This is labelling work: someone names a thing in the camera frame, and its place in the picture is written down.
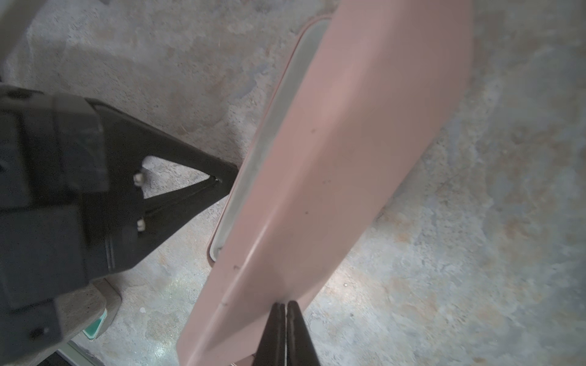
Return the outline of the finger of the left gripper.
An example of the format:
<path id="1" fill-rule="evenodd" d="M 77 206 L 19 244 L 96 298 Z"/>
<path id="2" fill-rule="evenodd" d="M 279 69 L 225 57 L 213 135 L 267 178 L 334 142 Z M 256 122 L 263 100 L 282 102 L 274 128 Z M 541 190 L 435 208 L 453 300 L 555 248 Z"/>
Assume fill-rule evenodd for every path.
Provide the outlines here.
<path id="1" fill-rule="evenodd" d="M 135 117 L 96 99 L 90 105 L 98 112 L 105 129 L 106 156 L 110 190 L 105 195 L 105 219 L 114 205 L 131 200 L 134 192 L 143 195 L 134 176 L 140 173 L 147 157 L 157 157 L 171 163 L 195 169 L 208 177 L 236 178 L 238 168 L 215 156 L 172 137 Z"/>

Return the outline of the pink grey case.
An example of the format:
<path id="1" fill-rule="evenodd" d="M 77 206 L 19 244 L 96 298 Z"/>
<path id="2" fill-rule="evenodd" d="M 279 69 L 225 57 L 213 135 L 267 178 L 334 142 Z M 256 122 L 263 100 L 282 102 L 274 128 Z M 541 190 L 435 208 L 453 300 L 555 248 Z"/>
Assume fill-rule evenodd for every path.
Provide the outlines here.
<path id="1" fill-rule="evenodd" d="M 181 365 L 256 355 L 275 303 L 314 300 L 449 120 L 470 1 L 341 1 L 300 33 L 209 243 Z"/>

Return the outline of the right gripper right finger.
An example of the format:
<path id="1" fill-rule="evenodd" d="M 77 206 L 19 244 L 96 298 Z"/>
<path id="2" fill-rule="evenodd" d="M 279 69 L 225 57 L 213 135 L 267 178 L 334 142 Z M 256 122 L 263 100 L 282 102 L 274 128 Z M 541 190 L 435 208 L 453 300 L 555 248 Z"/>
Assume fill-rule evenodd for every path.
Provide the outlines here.
<path id="1" fill-rule="evenodd" d="M 288 366 L 320 366 L 311 336 L 297 301 L 286 309 L 286 364 Z"/>

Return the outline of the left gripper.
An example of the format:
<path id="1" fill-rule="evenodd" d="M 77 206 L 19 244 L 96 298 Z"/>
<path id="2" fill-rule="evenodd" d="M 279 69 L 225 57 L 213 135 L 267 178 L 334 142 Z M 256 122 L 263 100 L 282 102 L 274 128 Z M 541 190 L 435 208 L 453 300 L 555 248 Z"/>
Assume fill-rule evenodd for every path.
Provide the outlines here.
<path id="1" fill-rule="evenodd" d="M 114 205 L 108 269 L 134 268 L 227 196 L 235 177 Z M 82 196 L 108 190 L 102 122 L 72 95 L 1 86 L 1 362 L 63 338 L 56 299 L 89 283 Z"/>

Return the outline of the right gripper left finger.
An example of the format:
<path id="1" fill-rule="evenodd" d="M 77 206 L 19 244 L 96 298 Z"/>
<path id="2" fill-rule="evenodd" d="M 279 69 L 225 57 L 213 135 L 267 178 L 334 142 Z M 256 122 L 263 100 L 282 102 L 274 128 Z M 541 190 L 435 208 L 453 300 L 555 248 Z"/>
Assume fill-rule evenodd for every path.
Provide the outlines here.
<path id="1" fill-rule="evenodd" d="M 286 346 L 285 305 L 273 304 L 252 366 L 284 366 Z"/>

